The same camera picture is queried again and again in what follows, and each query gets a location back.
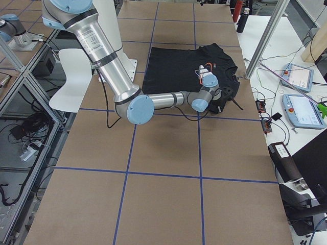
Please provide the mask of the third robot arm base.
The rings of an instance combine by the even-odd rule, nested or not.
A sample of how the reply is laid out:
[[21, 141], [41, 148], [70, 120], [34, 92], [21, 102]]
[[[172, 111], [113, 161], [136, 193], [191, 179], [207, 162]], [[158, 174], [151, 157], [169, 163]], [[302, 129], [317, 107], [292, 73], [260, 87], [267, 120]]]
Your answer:
[[13, 51], [31, 52], [38, 41], [33, 41], [33, 34], [27, 32], [18, 16], [5, 14], [1, 16], [1, 38]]

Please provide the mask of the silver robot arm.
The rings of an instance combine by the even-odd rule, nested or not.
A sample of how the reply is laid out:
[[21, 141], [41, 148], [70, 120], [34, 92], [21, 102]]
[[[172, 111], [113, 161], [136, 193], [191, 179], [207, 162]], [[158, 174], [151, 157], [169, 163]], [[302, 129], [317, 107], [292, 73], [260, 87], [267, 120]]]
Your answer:
[[42, 18], [46, 26], [76, 36], [111, 88], [116, 113], [132, 124], [145, 124], [155, 110], [183, 104], [217, 114], [238, 92], [237, 66], [215, 43], [196, 50], [153, 47], [143, 85], [138, 86], [100, 26], [92, 1], [43, 1]]

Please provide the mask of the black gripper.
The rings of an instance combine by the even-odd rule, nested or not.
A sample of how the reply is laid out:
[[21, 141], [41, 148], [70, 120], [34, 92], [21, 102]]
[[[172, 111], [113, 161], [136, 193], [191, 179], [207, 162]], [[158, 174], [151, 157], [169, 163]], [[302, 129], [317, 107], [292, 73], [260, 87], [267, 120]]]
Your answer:
[[211, 101], [211, 113], [219, 114], [224, 110], [227, 101], [232, 101], [240, 110], [244, 110], [238, 102], [235, 100], [233, 95], [233, 89], [231, 87], [225, 87], [221, 89], [220, 97]]

